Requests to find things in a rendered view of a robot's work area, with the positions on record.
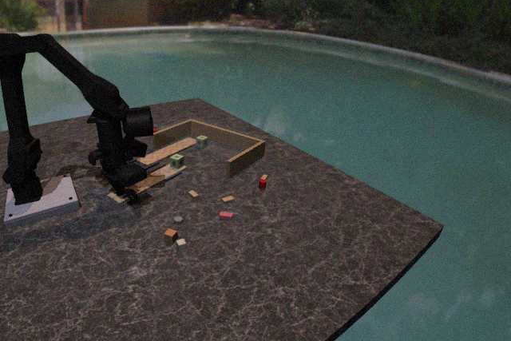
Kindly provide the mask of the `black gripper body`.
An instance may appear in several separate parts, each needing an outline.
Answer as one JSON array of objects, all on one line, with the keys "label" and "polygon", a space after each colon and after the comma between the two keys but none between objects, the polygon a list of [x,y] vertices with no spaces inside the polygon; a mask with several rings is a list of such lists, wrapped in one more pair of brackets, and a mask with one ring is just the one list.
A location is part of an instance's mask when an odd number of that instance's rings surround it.
[{"label": "black gripper body", "polygon": [[88,155],[89,163],[93,166],[100,159],[102,169],[105,172],[114,170],[114,175],[124,187],[128,188],[147,178],[146,169],[137,164],[129,164],[125,155],[127,141],[123,137],[113,143],[97,143],[98,149]]}]

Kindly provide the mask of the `orange strip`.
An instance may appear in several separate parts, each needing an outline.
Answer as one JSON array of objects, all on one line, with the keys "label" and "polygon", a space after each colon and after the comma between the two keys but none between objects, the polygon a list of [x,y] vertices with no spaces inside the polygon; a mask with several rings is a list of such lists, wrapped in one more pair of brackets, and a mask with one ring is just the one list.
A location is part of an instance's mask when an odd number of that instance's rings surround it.
[{"label": "orange strip", "polygon": [[117,202],[118,204],[123,204],[127,200],[131,200],[135,196],[138,196],[144,191],[149,190],[150,188],[154,187],[160,182],[164,182],[164,179],[166,179],[168,176],[171,176],[172,174],[178,171],[182,172],[185,169],[188,169],[188,167],[183,166],[182,168],[176,169],[174,167],[171,167],[170,164],[168,164],[156,170],[155,172],[150,173],[149,175],[147,175],[147,178],[142,180],[141,182],[134,184],[128,188],[125,187],[125,192],[122,196],[118,195],[117,191],[111,192],[107,196],[109,199]]}]

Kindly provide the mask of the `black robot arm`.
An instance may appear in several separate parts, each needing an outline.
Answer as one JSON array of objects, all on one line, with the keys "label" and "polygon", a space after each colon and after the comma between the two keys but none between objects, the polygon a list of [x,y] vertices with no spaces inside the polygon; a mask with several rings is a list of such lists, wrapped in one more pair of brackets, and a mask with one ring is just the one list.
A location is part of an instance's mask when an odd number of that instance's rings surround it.
[{"label": "black robot arm", "polygon": [[129,108],[120,97],[118,88],[104,78],[91,73],[49,34],[22,36],[0,34],[0,82],[10,134],[7,149],[8,168],[2,175],[10,184],[15,205],[39,201],[42,186],[35,169],[41,159],[39,138],[30,134],[22,84],[22,68],[27,53],[40,53],[58,71],[71,80],[94,108],[88,123],[96,123],[101,143],[113,143],[125,133],[125,153],[128,161],[143,157],[147,145],[134,137],[153,136],[153,118],[149,106]]}]

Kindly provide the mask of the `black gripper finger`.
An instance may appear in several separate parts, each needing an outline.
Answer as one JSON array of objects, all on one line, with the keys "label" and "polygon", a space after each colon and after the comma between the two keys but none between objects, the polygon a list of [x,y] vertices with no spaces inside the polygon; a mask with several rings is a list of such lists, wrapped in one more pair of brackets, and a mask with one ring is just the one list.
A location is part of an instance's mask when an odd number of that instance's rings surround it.
[{"label": "black gripper finger", "polygon": [[[112,182],[110,181],[109,179],[109,176],[112,174],[114,174],[114,170],[110,171],[110,172],[105,172],[103,169],[101,170],[101,173],[105,176],[105,179],[113,186]],[[113,186],[114,188],[114,186]],[[115,188],[114,188],[115,189]],[[115,189],[116,190],[116,189]],[[117,191],[117,190],[116,190]]]},{"label": "black gripper finger", "polygon": [[114,174],[113,175],[111,174],[109,176],[109,179],[112,182],[114,188],[117,190],[117,193],[120,196],[122,196],[124,194],[124,192],[125,192],[125,187],[122,184],[120,184],[120,182],[117,179],[117,176],[115,176]]}]

